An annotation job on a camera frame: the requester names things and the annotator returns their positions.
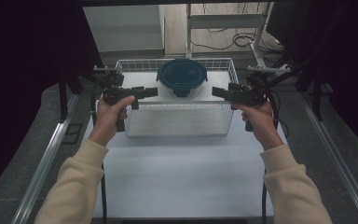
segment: gray floor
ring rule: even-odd
[[[102,56],[106,65],[115,64],[117,59],[165,57],[160,51],[112,52],[105,53]],[[195,54],[194,57],[230,57],[234,60],[236,68],[244,68],[249,64],[255,64],[251,52],[214,55]],[[239,78],[244,78],[245,75],[244,71],[238,71]],[[28,223],[33,223],[36,211],[44,201],[48,190],[55,183],[59,167],[63,160],[77,151],[86,130],[90,118],[89,94],[92,83],[84,78],[81,78],[81,82],[85,90],[80,95],[76,113],[71,122],[72,128],[80,127],[79,137],[76,141],[72,134],[65,136],[64,144],[59,148]],[[294,88],[295,82],[296,77],[292,77],[273,88],[281,98],[280,117],[288,125],[290,131],[287,140],[296,159],[307,166],[308,174],[318,186],[333,222],[343,224],[358,223],[358,210],[301,104],[299,95]],[[9,223],[14,217],[24,192],[48,145],[48,141],[54,133],[60,115],[58,97],[57,85],[45,90],[42,96],[42,106],[33,126],[25,136],[16,156],[0,178],[0,223]],[[326,129],[330,132],[343,159],[358,181],[358,138],[337,115],[334,108],[328,103],[327,97],[322,99],[321,109]],[[93,219],[92,223],[102,222],[100,219]],[[121,223],[121,221],[110,220],[109,223]],[[261,221],[259,217],[254,217],[249,218],[248,223],[261,223]]]

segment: sleeve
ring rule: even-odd
[[[107,151],[85,140],[75,156],[63,163],[57,183],[48,193],[34,223],[89,224],[103,176],[101,164]]]
[[[269,149],[261,157],[276,224],[332,223],[318,188],[306,175],[305,166],[296,162],[289,146]]]

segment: black curtain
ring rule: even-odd
[[[101,58],[77,2],[0,3],[0,175],[33,123],[43,90],[59,82],[59,73],[76,77],[95,64]]]

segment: white table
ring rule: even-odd
[[[118,133],[104,160],[107,216],[260,217],[262,147],[235,111],[227,136],[128,138]],[[89,136],[92,122],[86,130]],[[279,127],[279,134],[286,141]],[[94,211],[102,216],[101,192]],[[272,216],[268,197],[267,215]]]

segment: handheld controller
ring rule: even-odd
[[[258,106],[267,101],[268,87],[260,77],[249,76],[247,77],[247,84],[241,85],[236,83],[228,83],[228,90],[213,87],[212,95],[224,98],[225,101],[233,103]],[[245,130],[251,132],[253,126],[251,122],[246,122]]]
[[[108,86],[103,90],[103,100],[109,105],[115,105],[121,99],[126,98],[127,96],[133,95],[135,100],[131,104],[131,109],[139,109],[139,99],[144,99],[145,97],[152,97],[158,95],[157,88],[145,88],[145,87],[134,87],[130,89],[124,89],[119,86],[123,85],[124,76],[120,73],[116,73],[113,78],[107,77],[105,83],[107,82]],[[124,132],[125,125],[124,119],[117,119],[116,122],[117,132]]]

